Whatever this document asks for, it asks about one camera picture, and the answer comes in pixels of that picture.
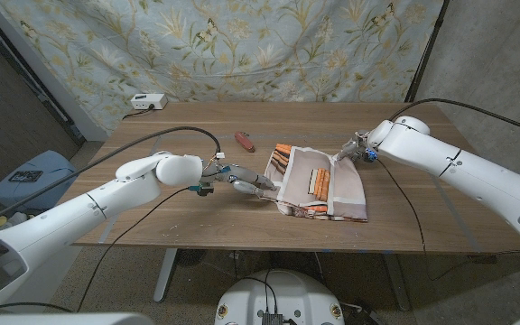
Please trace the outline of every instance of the electrical outlet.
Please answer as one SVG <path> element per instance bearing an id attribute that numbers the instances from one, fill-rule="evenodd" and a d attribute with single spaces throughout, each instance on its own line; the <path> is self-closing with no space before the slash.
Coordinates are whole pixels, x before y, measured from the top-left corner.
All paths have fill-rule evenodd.
<path id="1" fill-rule="evenodd" d="M 135 94 L 131 100 L 134 109 L 148 109 L 153 104 L 153 109 L 163 109 L 168 103 L 164 94 Z"/>

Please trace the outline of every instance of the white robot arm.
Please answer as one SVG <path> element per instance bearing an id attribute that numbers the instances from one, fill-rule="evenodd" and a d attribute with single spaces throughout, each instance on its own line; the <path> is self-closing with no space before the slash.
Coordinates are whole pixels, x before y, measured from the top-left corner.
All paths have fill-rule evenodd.
<path id="1" fill-rule="evenodd" d="M 159 181 L 169 186 L 192 186 L 199 195 L 213 191 L 213 181 L 233 183 L 236 190 L 256 193 L 274 185 L 263 175 L 218 160 L 203 167 L 199 157 L 162 152 L 134 160 L 100 187 L 43 212 L 22 224 L 0 231 L 0 304 L 4 303 L 44 261 L 75 242 L 100 223 L 156 199 Z"/>
<path id="2" fill-rule="evenodd" d="M 371 161 L 376 153 L 446 181 L 495 211 L 520 234 L 520 175 L 429 136 L 422 121 L 401 116 L 371 132 L 357 132 L 338 159 Z"/>

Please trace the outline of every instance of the floral backdrop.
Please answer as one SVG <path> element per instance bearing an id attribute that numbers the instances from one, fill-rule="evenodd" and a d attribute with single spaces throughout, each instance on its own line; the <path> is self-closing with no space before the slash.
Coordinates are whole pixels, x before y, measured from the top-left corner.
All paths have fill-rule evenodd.
<path id="1" fill-rule="evenodd" d="M 442 0 L 0 0 L 109 133 L 171 101 L 403 101 Z"/>

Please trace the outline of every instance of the fabric pouch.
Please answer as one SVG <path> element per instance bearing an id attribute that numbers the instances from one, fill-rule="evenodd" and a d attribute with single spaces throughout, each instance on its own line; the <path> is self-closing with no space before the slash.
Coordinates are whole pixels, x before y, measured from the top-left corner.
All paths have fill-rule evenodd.
<path id="1" fill-rule="evenodd" d="M 265 190 L 264 197 L 275 202 L 285 215 L 324 220 L 367 221 L 367 205 L 362 181 L 350 159 L 336 161 L 334 156 L 308 147 L 288 146 L 276 150 L 265 170 L 277 190 Z M 313 170 L 330 171 L 326 201 L 310 194 Z"/>

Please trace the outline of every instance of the red object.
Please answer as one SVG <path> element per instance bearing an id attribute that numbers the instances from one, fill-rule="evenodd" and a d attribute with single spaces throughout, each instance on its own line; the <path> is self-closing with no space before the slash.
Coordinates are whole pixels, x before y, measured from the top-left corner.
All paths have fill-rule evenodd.
<path id="1" fill-rule="evenodd" d="M 249 153 L 253 153 L 254 151 L 256 151 L 256 149 L 254 148 L 254 144 L 252 144 L 252 142 L 248 139 L 246 134 L 244 134 L 243 132 L 238 131 L 238 132 L 234 133 L 234 138 Z"/>

